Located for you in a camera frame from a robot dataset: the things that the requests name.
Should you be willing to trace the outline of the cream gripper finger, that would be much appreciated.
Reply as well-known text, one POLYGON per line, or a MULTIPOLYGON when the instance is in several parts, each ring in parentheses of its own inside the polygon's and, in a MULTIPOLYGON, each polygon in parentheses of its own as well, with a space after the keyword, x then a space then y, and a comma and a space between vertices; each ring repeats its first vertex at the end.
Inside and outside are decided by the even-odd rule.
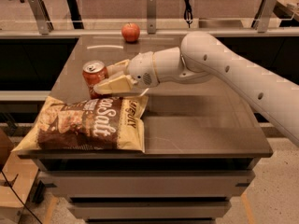
POLYGON ((114 63, 112 65, 109 65, 107 67, 107 74, 109 77, 112 77, 113 75, 116 75, 117 73, 121 72, 122 74, 125 74, 127 71, 127 67, 130 60, 123 60, 118 63, 114 63))
POLYGON ((118 77, 110 77, 93 86, 97 94, 115 94, 129 92, 137 83, 130 75, 120 75, 118 77))

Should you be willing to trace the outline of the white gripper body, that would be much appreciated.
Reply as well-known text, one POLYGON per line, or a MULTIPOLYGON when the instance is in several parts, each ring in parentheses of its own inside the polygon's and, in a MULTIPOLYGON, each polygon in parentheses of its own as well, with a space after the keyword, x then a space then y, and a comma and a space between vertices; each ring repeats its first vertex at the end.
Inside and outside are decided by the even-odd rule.
POLYGON ((152 88, 159 84, 154 69, 152 51, 136 55, 129 62, 127 72, 136 81, 136 86, 138 88, 152 88))

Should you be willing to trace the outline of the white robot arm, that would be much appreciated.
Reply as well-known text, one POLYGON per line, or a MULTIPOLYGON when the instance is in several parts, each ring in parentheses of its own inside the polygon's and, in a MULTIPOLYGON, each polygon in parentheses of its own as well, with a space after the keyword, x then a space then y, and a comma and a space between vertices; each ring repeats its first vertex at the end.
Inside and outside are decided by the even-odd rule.
POLYGON ((163 82, 202 83, 215 76, 299 145, 299 86, 235 54, 213 35, 191 32, 178 47, 140 53, 112 64, 107 73, 93 87, 98 94, 128 93, 163 82))

